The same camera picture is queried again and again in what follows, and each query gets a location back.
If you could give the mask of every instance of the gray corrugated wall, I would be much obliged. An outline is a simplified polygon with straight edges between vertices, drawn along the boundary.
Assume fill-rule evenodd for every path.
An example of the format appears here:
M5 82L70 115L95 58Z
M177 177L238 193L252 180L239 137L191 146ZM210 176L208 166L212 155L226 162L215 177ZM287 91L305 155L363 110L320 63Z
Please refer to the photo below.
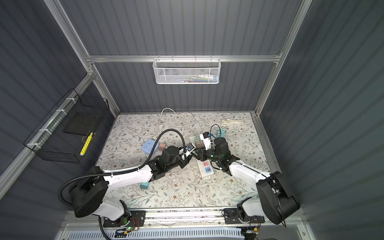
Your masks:
M61 1L90 55L274 55L300 0ZM96 63L121 112L253 110L273 63L223 63L220 83L158 85L150 63Z
M83 94L101 97L94 84ZM79 164L44 161L37 156L32 159L0 200L0 239L54 239L70 210L58 200L58 189L95 165L113 122L114 116L110 113ZM69 199L67 191L64 196Z
M384 2L314 1L261 119L317 239L382 239Z
M96 63L121 112L254 110L273 63L222 63L219 84L157 84L151 63Z
M86 72L41 1L0 1L0 173L23 141ZM91 84L85 95L100 97ZM80 164L34 157L0 200L0 239L53 239L67 208L57 190L97 160L112 127L105 119Z
M61 1L91 55L273 55L300 0Z
M0 1L0 173L86 72L43 1Z

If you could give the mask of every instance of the coiled white cable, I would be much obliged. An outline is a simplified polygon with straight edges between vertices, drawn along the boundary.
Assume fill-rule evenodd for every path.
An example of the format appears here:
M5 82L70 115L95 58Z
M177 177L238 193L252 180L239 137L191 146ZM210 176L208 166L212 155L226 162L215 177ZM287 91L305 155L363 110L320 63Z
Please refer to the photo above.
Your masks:
M227 126L227 125L231 125L231 124L244 125L244 121L243 120L233 120L233 119L229 119L229 118L225 118L225 119L221 120L222 126Z
M176 113L172 108L164 108L162 111L161 111L161 114L160 114L160 117L159 117L159 119L157 120L157 122L158 123L160 123L160 118L161 118L161 116L163 115L163 112L164 112L164 110L165 109L169 109L169 110L172 110L172 112L174 112L175 114L191 114L192 116L191 116L191 118L189 119L189 121L188 121L188 129L189 129L189 131L191 131L192 132L192 134L195 134L193 131L192 131L192 129L189 127L190 126L190 123L191 123L191 120L192 120L192 118L194 118L195 117L195 115L193 115L192 113ZM160 132L160 126L163 126L163 128L162 129L164 129L164 125L163 124L160 124L159 126L158 126L158 132Z

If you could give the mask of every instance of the yellow object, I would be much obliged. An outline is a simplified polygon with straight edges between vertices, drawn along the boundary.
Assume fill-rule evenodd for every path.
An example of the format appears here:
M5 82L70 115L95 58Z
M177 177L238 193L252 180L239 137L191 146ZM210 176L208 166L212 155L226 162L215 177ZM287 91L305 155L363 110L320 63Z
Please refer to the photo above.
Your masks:
M87 141L85 141L85 143L84 143L84 147L80 152L80 156L83 156L85 154L85 151L87 151L88 145L92 140L92 136L93 136L93 133L91 132L91 134L87 138Z

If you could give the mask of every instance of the black wire basket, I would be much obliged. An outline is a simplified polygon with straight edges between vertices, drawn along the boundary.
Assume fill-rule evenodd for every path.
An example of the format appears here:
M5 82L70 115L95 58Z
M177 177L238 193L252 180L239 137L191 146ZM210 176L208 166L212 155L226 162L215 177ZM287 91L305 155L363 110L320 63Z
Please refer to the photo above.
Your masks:
M69 100L63 109L56 110L55 118L46 128L35 131L38 137L29 136L24 142L43 160L80 163L86 148L92 144L91 138L109 113L104 98L76 95Z

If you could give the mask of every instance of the white wire basket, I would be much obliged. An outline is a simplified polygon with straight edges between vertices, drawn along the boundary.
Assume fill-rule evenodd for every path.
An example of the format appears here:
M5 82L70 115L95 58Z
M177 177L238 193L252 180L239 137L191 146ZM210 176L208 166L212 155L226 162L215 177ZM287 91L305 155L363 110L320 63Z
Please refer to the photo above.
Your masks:
M200 62L153 61L158 84L217 84L220 68L220 59Z

